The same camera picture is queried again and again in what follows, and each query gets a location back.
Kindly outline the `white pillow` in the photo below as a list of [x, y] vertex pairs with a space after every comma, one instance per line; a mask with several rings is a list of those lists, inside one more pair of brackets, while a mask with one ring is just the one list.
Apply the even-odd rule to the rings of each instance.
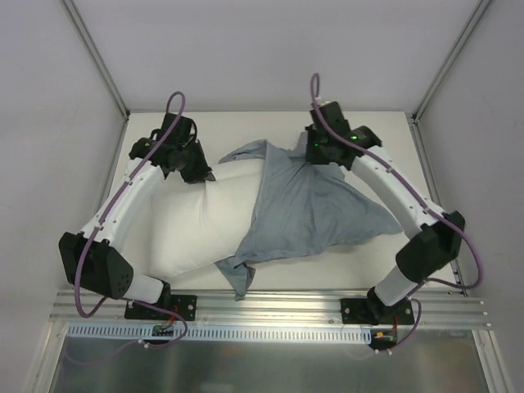
[[204, 183], [165, 180], [151, 199], [149, 272], [172, 278], [234, 255], [251, 227], [263, 172], [263, 159], [249, 159], [215, 165]]

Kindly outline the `grey-blue pillowcase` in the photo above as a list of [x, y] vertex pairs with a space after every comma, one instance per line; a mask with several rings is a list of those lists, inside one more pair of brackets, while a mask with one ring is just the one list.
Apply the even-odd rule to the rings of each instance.
[[350, 186], [336, 164], [305, 160], [307, 135], [292, 150], [256, 140], [229, 152], [220, 163], [264, 162], [251, 224], [234, 255], [216, 262], [244, 299], [255, 264], [319, 255], [330, 246], [357, 246], [402, 229], [384, 207]]

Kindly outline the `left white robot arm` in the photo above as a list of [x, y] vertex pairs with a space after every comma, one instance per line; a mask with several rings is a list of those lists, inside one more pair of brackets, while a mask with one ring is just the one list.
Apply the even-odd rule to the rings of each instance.
[[142, 309], [153, 319], [169, 314], [168, 283], [136, 272], [121, 251], [142, 205], [175, 172], [188, 184], [214, 178], [195, 121], [167, 113], [160, 128], [133, 144], [115, 193], [78, 233], [61, 236], [58, 247], [65, 275], [76, 291], [141, 301]]

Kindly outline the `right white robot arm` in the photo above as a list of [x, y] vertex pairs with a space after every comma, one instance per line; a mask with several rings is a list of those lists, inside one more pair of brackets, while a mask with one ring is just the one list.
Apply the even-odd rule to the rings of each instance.
[[395, 167], [381, 139], [366, 126], [352, 129], [337, 102], [314, 102], [310, 115], [306, 160], [352, 172], [386, 205], [408, 238], [395, 266], [368, 292], [369, 318], [386, 323], [399, 302], [458, 256], [465, 219], [422, 196]]

